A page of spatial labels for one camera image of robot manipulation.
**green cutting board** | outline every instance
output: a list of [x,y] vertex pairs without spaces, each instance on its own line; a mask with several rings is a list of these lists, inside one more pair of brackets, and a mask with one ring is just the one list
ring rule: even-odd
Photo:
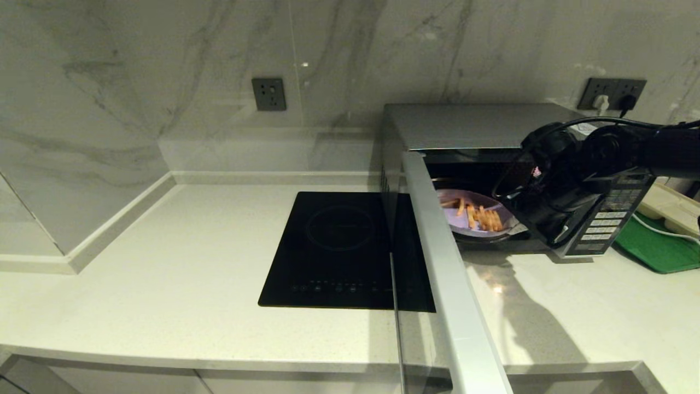
[[[668,231],[663,219],[653,220],[636,213],[646,224]],[[620,231],[615,243],[644,265],[658,273],[672,273],[700,268],[700,245],[655,233],[631,218]]]

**white countertop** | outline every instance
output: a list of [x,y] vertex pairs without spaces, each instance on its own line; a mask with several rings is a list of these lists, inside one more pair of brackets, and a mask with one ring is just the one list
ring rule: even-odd
[[462,255],[507,373],[641,361],[668,393],[700,393],[700,270],[659,275],[612,249],[568,264],[544,254]]
[[258,306],[296,193],[367,189],[175,186],[77,276],[0,273],[0,344],[162,367],[396,364],[393,311]]

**black induction cooktop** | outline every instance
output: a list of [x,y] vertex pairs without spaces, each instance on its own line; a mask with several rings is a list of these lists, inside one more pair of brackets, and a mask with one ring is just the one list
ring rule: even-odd
[[[379,193],[302,191],[294,201],[258,305],[393,309],[390,250]],[[418,280],[413,273],[399,276],[420,283],[402,291],[405,301],[400,304],[409,310],[434,311],[424,261],[418,271]]]

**electrical outlet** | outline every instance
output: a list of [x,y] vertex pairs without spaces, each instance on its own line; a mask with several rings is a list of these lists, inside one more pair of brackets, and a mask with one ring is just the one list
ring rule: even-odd
[[632,96],[636,100],[633,103],[639,101],[639,96],[644,90],[644,86],[647,84],[645,79],[620,79],[617,82],[617,88],[615,92],[610,96],[608,101],[610,102],[609,109],[622,109],[622,99],[626,96]]
[[619,79],[613,78],[589,78],[588,85],[583,90],[583,95],[581,96],[581,101],[578,103],[578,109],[595,109],[593,107],[593,101],[599,95],[608,95],[608,101],[613,96],[617,90],[617,84],[620,82]]
[[253,78],[253,93],[258,111],[285,111],[282,78]]

